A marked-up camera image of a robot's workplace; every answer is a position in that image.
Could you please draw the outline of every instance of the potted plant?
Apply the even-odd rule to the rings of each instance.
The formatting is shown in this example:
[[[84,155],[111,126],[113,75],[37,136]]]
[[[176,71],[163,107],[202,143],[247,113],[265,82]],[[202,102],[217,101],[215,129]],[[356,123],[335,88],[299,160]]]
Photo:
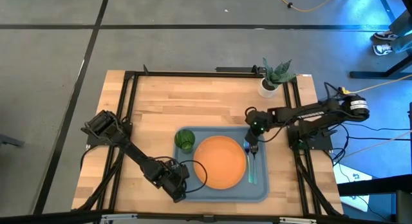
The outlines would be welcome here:
[[[266,68],[265,77],[262,79],[259,85],[259,94],[262,97],[270,98],[275,95],[276,89],[280,84],[288,82],[296,77],[294,73],[287,73],[289,70],[290,62],[289,60],[286,63],[281,63],[273,70],[272,67],[268,65],[268,62],[263,58],[263,64]]]

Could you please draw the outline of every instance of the blue tray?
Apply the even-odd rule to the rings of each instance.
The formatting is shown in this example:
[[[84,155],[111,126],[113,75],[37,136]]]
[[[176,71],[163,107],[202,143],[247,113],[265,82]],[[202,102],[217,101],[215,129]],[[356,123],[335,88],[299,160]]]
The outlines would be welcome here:
[[[243,147],[243,139],[248,131],[248,127],[183,127],[194,133],[196,141],[194,150],[191,154],[183,153],[179,148],[174,146],[173,157],[179,162],[184,160],[193,160],[193,154],[199,144],[211,136],[227,136]],[[250,163],[253,165],[253,156],[250,154]],[[190,177],[186,179],[187,190],[198,188],[202,182],[194,172],[193,163],[185,163],[189,170]],[[202,189],[186,194],[187,201],[209,201],[209,202],[260,202],[264,200],[269,193],[268,169],[266,161],[265,143],[259,142],[259,151],[256,154],[257,185],[248,182],[247,171],[240,182],[229,189],[218,190],[208,186]]]

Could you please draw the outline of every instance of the fork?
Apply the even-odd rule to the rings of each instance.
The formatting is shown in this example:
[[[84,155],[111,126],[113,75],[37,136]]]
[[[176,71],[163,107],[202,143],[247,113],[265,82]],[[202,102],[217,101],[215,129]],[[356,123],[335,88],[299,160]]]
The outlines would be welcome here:
[[[250,144],[246,140],[243,140],[243,149],[245,150],[246,157],[247,157],[248,181],[249,183],[253,183],[253,176],[252,176],[252,171],[250,170],[250,158],[249,158]]]
[[[258,170],[256,169],[256,153],[258,153],[259,146],[253,145],[250,147],[250,152],[253,154],[253,184],[258,184]]]

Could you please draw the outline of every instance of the person's foot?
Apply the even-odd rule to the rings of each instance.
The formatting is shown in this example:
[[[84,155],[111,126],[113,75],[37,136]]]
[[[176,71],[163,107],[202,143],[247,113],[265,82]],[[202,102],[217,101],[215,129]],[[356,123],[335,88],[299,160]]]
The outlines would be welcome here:
[[[373,46],[373,51],[376,55],[383,56],[393,52],[393,49],[390,44],[380,44]]]
[[[385,31],[385,32],[377,32],[373,34],[374,37],[381,39],[381,40],[385,40],[385,41],[394,41],[396,40],[396,38],[398,38],[399,36],[396,34],[393,34],[392,31]]]

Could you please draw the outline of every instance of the green glass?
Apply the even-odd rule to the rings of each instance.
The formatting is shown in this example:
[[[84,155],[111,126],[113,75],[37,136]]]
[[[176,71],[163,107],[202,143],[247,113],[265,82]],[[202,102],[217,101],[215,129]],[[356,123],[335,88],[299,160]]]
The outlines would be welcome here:
[[[192,131],[182,129],[174,136],[174,144],[180,148],[184,153],[192,153],[194,145],[194,134]]]

